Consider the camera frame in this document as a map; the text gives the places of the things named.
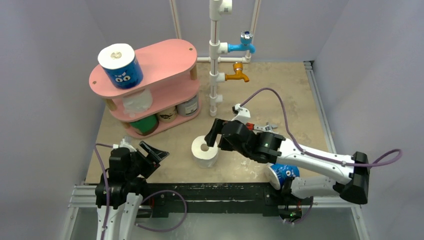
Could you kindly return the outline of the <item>grey toilet paper roll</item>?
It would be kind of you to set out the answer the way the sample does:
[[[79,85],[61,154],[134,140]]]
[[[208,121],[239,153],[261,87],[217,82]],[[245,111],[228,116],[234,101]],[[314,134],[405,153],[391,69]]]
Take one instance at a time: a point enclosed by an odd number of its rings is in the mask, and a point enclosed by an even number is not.
[[[199,96],[196,94],[191,99],[182,102],[176,106],[177,113],[183,117],[194,115],[199,108]]]

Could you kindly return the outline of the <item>red handled adjustable wrench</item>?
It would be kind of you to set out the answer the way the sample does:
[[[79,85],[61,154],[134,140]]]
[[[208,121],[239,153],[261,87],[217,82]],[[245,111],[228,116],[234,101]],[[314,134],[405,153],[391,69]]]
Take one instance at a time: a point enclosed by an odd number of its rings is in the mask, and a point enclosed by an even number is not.
[[[269,122],[266,123],[266,125],[264,126],[260,126],[257,124],[253,124],[253,123],[246,123],[246,126],[249,130],[252,130],[254,132],[269,132],[269,133],[273,133],[273,134],[278,134],[275,129],[278,128],[278,126],[276,124],[271,124]]]

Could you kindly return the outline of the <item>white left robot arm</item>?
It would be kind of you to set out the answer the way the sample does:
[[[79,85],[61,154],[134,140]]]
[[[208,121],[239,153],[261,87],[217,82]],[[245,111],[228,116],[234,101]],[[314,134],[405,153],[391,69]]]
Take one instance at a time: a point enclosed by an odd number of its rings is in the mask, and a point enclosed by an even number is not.
[[[124,141],[113,145],[109,168],[95,187],[97,239],[128,240],[140,205],[149,199],[146,179],[159,167],[169,152],[141,141],[143,154]]]

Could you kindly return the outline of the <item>plain white toilet paper roll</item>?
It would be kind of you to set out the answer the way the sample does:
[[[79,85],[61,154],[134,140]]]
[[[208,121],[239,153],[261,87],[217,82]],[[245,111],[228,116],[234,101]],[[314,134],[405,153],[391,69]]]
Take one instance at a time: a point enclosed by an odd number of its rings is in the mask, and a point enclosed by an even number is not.
[[[122,104],[124,107],[123,112],[130,117],[134,117],[136,114],[147,111],[152,106],[153,96],[149,89],[144,89],[123,97]]]

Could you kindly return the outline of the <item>pink three-tier shelf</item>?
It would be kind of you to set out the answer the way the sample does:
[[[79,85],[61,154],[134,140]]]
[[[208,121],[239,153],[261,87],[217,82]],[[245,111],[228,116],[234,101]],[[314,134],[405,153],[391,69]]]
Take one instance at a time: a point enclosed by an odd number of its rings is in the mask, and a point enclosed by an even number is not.
[[[131,89],[116,88],[100,65],[89,76],[91,90],[106,100],[110,114],[122,123],[128,135],[143,139],[140,130],[130,124],[175,107],[197,96],[200,81],[197,77],[197,50],[183,39],[167,39],[135,50],[143,79]],[[150,90],[152,106],[134,116],[124,112],[123,98],[142,90]]]

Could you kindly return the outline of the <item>blue plastic faucet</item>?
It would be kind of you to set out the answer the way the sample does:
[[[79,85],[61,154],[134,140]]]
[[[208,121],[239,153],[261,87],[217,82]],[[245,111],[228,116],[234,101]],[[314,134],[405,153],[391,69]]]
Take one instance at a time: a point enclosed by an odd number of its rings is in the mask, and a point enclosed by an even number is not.
[[[240,44],[228,44],[227,51],[230,52],[245,52],[251,54],[256,52],[255,46],[252,44],[254,34],[251,31],[242,31],[240,34]]]

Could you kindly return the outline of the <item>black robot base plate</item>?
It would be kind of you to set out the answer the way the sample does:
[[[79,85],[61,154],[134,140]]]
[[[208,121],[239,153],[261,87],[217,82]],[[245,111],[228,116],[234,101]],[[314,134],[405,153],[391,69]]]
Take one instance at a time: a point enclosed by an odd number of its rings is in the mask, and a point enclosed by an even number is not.
[[[302,217],[301,201],[265,182],[245,183],[147,183],[143,203],[154,218],[170,213],[261,214],[295,221]]]

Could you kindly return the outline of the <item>aluminium frame rail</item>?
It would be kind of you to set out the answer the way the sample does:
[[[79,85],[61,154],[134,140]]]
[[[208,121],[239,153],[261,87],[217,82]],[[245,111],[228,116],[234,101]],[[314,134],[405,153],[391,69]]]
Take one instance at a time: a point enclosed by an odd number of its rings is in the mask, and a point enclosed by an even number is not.
[[[212,151],[238,152],[263,163],[270,171],[268,183],[148,183],[169,153],[144,141],[142,154],[125,139],[113,145],[109,168],[95,186],[77,188],[95,198],[98,240],[128,240],[136,219],[149,213],[154,218],[170,213],[262,214],[278,216],[294,226],[308,215],[303,204],[316,197],[339,197],[364,205],[368,202],[370,166],[365,153],[341,155],[299,144],[290,134],[284,137],[271,127],[250,122],[245,103],[232,107],[234,118],[215,119],[200,138]]]

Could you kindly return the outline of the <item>blue toilet paper roll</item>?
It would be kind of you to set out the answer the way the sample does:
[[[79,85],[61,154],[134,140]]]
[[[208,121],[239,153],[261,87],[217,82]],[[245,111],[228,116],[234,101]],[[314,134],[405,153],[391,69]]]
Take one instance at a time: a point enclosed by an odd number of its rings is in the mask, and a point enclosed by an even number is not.
[[[136,87],[144,78],[135,50],[127,43],[115,43],[103,48],[97,61],[118,89]]]

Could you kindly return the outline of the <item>green brown roll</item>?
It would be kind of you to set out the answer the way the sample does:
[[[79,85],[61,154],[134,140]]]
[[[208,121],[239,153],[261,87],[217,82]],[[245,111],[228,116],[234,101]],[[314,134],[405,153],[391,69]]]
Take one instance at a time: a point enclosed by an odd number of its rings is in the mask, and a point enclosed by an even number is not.
[[[129,123],[135,132],[147,136],[153,133],[159,126],[159,121],[155,114],[144,117],[140,120],[133,121]]]

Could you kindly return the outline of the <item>white PVC pipe stand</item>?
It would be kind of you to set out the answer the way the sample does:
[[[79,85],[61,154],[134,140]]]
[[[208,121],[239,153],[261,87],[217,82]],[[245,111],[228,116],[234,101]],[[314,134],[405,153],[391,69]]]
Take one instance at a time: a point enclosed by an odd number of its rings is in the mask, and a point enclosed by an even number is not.
[[[258,16],[260,12],[261,1],[254,2],[252,20],[249,30],[253,34],[256,31]],[[209,18],[210,18],[210,40],[208,42],[208,57],[198,57],[198,62],[209,62],[209,114],[214,117],[217,115],[217,104],[223,101],[223,96],[218,94],[218,84],[225,81],[225,74],[218,70],[219,63],[242,63],[251,62],[252,53],[249,51],[232,51],[228,52],[227,42],[220,41],[220,20],[222,15],[230,15],[233,12],[233,2],[231,0],[210,0],[209,1]]]

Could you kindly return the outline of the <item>orange brass faucet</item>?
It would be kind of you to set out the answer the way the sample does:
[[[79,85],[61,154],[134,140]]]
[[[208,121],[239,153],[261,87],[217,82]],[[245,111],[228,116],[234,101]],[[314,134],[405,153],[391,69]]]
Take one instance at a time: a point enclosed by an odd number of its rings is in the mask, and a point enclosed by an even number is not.
[[[243,63],[242,62],[235,62],[233,64],[233,71],[234,74],[225,74],[224,80],[225,81],[235,81],[235,80],[243,80],[245,83],[248,83],[250,81],[249,77],[243,73]]]

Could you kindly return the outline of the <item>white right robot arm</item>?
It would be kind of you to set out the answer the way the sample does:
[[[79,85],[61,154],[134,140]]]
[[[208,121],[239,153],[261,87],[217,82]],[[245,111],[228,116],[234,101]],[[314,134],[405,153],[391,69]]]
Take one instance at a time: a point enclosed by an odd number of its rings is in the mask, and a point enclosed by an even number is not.
[[[238,120],[216,118],[204,137],[213,147],[220,135],[218,148],[236,151],[258,163],[300,167],[322,177],[302,179],[292,177],[283,185],[280,196],[288,204],[312,196],[339,196],[358,205],[368,203],[370,170],[368,156],[360,151],[353,155],[337,155],[310,147],[296,147],[295,143],[272,132],[255,133]]]

